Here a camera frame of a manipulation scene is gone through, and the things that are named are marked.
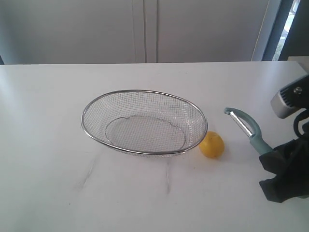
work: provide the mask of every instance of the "white table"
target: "white table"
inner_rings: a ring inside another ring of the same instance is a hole
[[[277,118],[270,100],[305,74],[292,61],[0,66],[0,231],[307,232],[309,199],[267,201],[259,181],[274,175],[223,113],[239,108],[271,146],[285,143],[295,137],[294,116]],[[81,113],[118,89],[194,102],[226,152],[212,160],[194,148],[167,169],[167,159],[95,142],[81,129]]]

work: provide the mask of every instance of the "wire mesh basket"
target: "wire mesh basket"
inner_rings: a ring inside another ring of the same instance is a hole
[[[121,90],[91,101],[82,127],[94,140],[145,157],[171,157],[198,145],[207,121],[191,102],[161,92]]]

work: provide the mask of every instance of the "basket rim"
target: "basket rim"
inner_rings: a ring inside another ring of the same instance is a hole
[[[204,131],[204,134],[203,136],[201,136],[201,138],[194,144],[192,144],[191,146],[188,146],[184,149],[179,149],[179,150],[172,150],[172,151],[160,151],[160,152],[144,152],[144,151],[137,151],[137,150],[130,150],[130,149],[125,149],[125,148],[122,148],[122,147],[118,147],[118,146],[114,146],[110,143],[107,143],[107,142],[104,142],[100,139],[98,139],[97,137],[93,136],[85,127],[84,125],[84,116],[87,112],[87,110],[89,109],[89,107],[94,103],[96,102],[97,100],[101,99],[101,98],[104,98],[108,95],[112,95],[112,94],[116,94],[116,93],[126,93],[126,92],[144,92],[144,93],[154,93],[154,94],[159,94],[159,95],[165,95],[165,96],[169,96],[169,97],[172,97],[172,98],[175,98],[175,99],[178,99],[178,100],[181,100],[185,103],[188,103],[190,104],[192,107],[194,107],[195,109],[197,109],[197,111],[201,114],[205,124],[206,124],[206,127],[205,127],[205,131]],[[134,153],[136,155],[140,154],[140,155],[154,155],[154,156],[157,156],[157,155],[176,155],[176,154],[180,154],[180,153],[184,153],[194,147],[196,147],[198,144],[200,144],[202,142],[202,140],[205,138],[206,136],[206,133],[208,131],[208,122],[207,122],[207,119],[206,117],[204,116],[203,112],[201,111],[201,109],[199,107],[197,107],[195,104],[193,104],[192,102],[184,99],[184,98],[180,98],[180,97],[177,97],[175,95],[172,95],[172,94],[168,94],[168,93],[164,93],[164,92],[159,92],[159,91],[153,91],[153,90],[143,90],[143,89],[126,89],[126,90],[117,90],[117,91],[112,91],[112,92],[108,92],[108,93],[105,93],[105,94],[102,94],[100,96],[98,96],[97,98],[93,99],[84,109],[83,113],[82,113],[82,117],[81,117],[81,125],[82,125],[82,129],[84,130],[84,132],[92,139],[94,139],[95,141],[103,144],[103,145],[106,145],[110,148],[113,148],[115,150],[119,150],[119,151],[123,151],[123,152],[129,152],[129,153]]]

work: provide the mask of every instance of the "scuff mark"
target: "scuff mark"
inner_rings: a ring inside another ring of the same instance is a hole
[[[170,170],[170,159],[167,158],[167,163],[166,163],[166,169],[165,169],[165,178],[166,178],[166,194],[169,194],[170,192],[170,180],[169,180],[169,170]]]
[[[86,186],[88,180],[90,179],[91,174],[93,173],[93,170],[94,170],[96,164],[97,164],[98,161],[99,161],[99,158],[100,158],[100,154],[97,154],[97,155],[94,157],[94,159],[92,160],[92,163],[91,163],[91,165],[90,165],[90,168],[89,168],[89,170],[88,170],[86,176],[83,178],[82,182],[80,183],[80,186],[79,186],[79,189],[80,189],[80,190],[82,190],[82,189]]]

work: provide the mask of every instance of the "lemon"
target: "lemon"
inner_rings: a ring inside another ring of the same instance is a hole
[[[204,156],[217,158],[224,152],[224,142],[216,132],[207,132],[203,141],[198,145]]]

